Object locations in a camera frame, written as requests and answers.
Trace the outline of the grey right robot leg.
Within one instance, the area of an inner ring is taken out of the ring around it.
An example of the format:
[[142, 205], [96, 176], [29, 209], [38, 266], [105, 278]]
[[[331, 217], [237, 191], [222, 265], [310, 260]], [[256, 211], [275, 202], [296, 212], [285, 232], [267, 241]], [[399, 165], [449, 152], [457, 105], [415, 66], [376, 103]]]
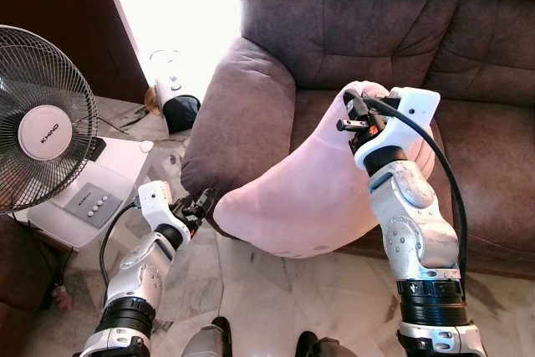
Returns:
[[311, 331], [304, 331], [298, 337], [295, 357], [358, 357], [348, 347], [335, 339], [319, 338]]

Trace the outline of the small pink toy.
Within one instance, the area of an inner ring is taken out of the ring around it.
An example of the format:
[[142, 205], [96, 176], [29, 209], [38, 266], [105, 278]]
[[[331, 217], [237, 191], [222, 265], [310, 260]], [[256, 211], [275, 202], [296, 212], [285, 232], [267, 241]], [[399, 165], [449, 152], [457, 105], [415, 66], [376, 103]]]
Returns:
[[53, 296], [53, 306], [58, 311], [68, 312], [73, 310], [73, 301], [63, 285], [54, 288], [51, 296]]

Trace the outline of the brown fabric sofa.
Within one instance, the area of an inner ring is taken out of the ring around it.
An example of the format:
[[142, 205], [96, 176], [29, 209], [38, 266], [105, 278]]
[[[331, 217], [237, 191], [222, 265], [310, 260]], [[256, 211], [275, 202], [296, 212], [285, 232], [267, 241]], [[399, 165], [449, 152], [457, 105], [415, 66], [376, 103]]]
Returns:
[[535, 0], [240, 0], [181, 182], [224, 194], [296, 150], [345, 84], [442, 97], [432, 131], [467, 222], [467, 269], [535, 276]]

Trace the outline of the small white table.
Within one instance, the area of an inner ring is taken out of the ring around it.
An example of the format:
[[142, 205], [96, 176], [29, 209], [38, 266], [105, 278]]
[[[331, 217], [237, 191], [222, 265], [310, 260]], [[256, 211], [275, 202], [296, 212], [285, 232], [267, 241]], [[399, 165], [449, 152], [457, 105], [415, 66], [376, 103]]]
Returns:
[[145, 184], [146, 160], [140, 140], [104, 138], [107, 146], [96, 161], [88, 161], [68, 188], [37, 207], [14, 212], [65, 246], [83, 247], [106, 230], [122, 207]]

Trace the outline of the black power strip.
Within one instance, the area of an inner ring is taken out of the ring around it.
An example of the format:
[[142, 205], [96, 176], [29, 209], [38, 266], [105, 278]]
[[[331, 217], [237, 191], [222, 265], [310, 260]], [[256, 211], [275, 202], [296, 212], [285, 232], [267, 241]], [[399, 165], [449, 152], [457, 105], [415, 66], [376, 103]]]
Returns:
[[104, 138], [97, 138], [97, 136], [93, 136], [93, 138], [90, 139], [90, 146], [87, 151], [87, 155], [85, 155], [85, 158], [87, 158], [90, 161], [96, 161], [97, 158], [99, 158], [100, 155], [103, 154], [104, 148], [106, 148], [107, 143]]

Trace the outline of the pink pillow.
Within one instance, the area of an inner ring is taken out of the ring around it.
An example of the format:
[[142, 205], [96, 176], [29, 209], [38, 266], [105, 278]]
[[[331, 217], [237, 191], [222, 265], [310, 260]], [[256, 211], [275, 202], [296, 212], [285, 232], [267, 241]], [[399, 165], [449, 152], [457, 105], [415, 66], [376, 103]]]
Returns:
[[[376, 150], [368, 158], [372, 175], [356, 165], [349, 146], [353, 135], [336, 127], [345, 117], [343, 92], [358, 98], [391, 95], [374, 82], [345, 85], [289, 156], [222, 197], [214, 211], [222, 231], [280, 257], [310, 258], [363, 237], [399, 215], [402, 205], [438, 207], [425, 179], [433, 170], [433, 158], [423, 140], [408, 148]], [[395, 211], [380, 217], [375, 209], [382, 207]]]

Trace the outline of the white and black appliance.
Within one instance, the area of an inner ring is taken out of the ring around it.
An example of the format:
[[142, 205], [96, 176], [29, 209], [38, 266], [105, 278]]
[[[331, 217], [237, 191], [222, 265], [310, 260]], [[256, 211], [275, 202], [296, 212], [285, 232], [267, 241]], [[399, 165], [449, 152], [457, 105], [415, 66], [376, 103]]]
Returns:
[[187, 131], [194, 126], [201, 109], [201, 98], [185, 85], [179, 52], [161, 48], [150, 52], [150, 72], [154, 81], [153, 104], [160, 109], [169, 133]]

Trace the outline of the small brown round object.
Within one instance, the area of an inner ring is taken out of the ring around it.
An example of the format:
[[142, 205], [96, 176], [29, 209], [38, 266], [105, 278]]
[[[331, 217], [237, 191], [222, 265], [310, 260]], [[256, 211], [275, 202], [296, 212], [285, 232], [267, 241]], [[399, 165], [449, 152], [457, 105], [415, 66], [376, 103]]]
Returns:
[[161, 112], [161, 104], [160, 101], [158, 101], [158, 94], [156, 92], [155, 85], [151, 85], [145, 91], [144, 106], [146, 111], [148, 111], [150, 114], [156, 116], [160, 116], [161, 114], [163, 114], [163, 112]]

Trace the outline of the white table fan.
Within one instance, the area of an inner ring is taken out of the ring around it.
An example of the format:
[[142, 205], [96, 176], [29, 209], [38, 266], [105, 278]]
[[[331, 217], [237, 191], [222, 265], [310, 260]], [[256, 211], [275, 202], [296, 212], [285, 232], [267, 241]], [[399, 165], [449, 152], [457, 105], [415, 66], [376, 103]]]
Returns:
[[0, 24], [0, 213], [68, 188], [97, 136], [97, 108], [75, 64], [50, 41]]

